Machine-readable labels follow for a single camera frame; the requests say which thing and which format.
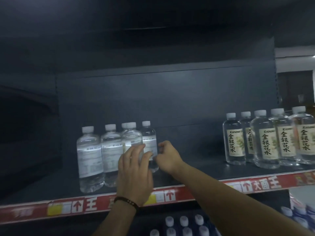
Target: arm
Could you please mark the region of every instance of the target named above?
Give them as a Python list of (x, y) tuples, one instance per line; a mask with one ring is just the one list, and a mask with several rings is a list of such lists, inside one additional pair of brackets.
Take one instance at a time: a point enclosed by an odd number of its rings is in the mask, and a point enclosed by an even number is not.
[(184, 163), (169, 141), (159, 147), (159, 167), (188, 187), (223, 236), (313, 235), (274, 209)]
[[(152, 152), (143, 154), (140, 165), (138, 163), (144, 147), (145, 144), (130, 147), (118, 161), (117, 196), (125, 197), (138, 206), (143, 206), (153, 189), (152, 172), (148, 170)], [(135, 214), (133, 206), (116, 201), (92, 236), (126, 236)]]

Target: dark brown bracelet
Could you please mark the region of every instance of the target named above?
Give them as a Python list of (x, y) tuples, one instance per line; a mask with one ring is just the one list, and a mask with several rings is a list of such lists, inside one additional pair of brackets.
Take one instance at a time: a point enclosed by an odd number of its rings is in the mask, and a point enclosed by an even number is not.
[(133, 206), (133, 207), (136, 209), (136, 211), (138, 212), (139, 206), (137, 206), (137, 204), (136, 204), (135, 202), (133, 202), (133, 201), (131, 201), (131, 200), (125, 198), (125, 197), (122, 197), (122, 196), (117, 196), (117, 197), (114, 199), (114, 203), (115, 203), (117, 200), (121, 200), (121, 201), (124, 201), (124, 202), (130, 204), (130, 205)]

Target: red arrow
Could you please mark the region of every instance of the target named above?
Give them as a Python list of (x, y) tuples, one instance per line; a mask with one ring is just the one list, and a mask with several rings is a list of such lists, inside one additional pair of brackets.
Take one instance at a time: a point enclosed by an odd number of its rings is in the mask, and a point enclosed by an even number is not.
[(249, 190), (250, 190), (250, 184), (249, 184), (249, 183), (247, 183), (247, 182), (246, 182), (246, 183), (244, 183), (244, 184), (243, 184), (243, 186), (245, 186), (245, 187), (246, 187), (247, 191), (249, 191)]
[(77, 201), (73, 206), (76, 207), (76, 211), (78, 211), (79, 207), (81, 206), (81, 203)]
[(171, 192), (171, 191), (168, 191), (168, 192), (166, 193), (166, 196), (168, 196), (169, 200), (172, 200), (172, 195), (174, 195), (174, 193)]

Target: person's left hand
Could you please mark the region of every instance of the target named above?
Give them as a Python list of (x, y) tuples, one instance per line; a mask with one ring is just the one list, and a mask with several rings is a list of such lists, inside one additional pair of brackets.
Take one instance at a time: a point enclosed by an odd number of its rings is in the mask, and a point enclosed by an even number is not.
[(130, 147), (118, 161), (117, 196), (125, 197), (138, 206), (148, 200), (153, 189), (152, 172), (148, 169), (152, 152), (143, 154), (139, 165), (139, 154), (146, 145)]

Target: forearm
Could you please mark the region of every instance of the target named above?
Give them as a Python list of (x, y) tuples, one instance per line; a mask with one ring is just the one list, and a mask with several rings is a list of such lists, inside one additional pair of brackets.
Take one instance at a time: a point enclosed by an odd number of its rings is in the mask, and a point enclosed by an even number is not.
[(222, 235), (311, 235), (274, 209), (186, 163), (173, 177), (189, 188)]
[(136, 209), (118, 200), (92, 236), (126, 236)]

